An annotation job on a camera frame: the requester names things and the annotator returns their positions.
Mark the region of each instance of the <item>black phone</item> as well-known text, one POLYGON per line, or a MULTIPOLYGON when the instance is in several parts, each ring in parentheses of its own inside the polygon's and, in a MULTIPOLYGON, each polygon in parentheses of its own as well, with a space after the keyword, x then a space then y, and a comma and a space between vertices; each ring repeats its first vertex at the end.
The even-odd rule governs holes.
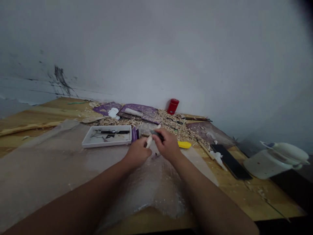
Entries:
POLYGON ((223 145, 211 145, 215 152, 223 155, 222 162, 227 166, 232 175, 238 180, 252 180, 251 175, 244 169, 240 163, 227 151, 223 145))

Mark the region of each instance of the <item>red cylinder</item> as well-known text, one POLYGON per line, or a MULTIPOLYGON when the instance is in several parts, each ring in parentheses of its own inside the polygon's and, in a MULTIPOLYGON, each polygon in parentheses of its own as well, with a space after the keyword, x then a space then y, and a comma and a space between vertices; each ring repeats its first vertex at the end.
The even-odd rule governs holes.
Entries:
POLYGON ((179 104, 179 100, 171 99, 169 108, 167 109, 167 113, 173 115, 177 109, 178 104, 179 104))

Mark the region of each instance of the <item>yellow object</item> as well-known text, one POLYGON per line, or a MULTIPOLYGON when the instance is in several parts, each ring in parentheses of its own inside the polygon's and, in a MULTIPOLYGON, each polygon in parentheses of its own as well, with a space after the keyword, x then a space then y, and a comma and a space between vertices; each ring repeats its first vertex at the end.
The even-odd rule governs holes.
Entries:
POLYGON ((191 143, 178 141, 178 146, 183 149, 188 149, 191 147, 191 143))

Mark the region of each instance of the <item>plastic sheet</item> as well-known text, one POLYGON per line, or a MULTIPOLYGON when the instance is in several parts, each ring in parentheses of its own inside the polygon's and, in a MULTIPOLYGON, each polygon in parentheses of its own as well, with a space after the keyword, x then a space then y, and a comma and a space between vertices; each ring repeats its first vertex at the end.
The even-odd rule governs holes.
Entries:
MULTIPOLYGON (((73 190, 119 162, 128 146, 83 149, 88 126, 66 120, 0 159, 0 232, 35 210, 73 190)), ((172 218, 188 209, 183 184, 157 148, 146 163, 123 184, 123 191, 98 227, 98 233, 127 216, 153 206, 172 218)), ((215 184, 217 181, 193 148, 189 160, 215 184)))

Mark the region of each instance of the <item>white tray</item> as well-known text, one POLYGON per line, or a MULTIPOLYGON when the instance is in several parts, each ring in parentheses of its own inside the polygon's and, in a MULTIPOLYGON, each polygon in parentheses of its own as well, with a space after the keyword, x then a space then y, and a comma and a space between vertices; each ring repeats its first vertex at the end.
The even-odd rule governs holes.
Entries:
POLYGON ((92 126, 82 141, 83 148, 93 148, 112 145, 131 144, 131 126, 92 126), (115 134, 114 137, 107 138, 107 134, 96 133, 100 131, 129 131, 128 134, 115 134))

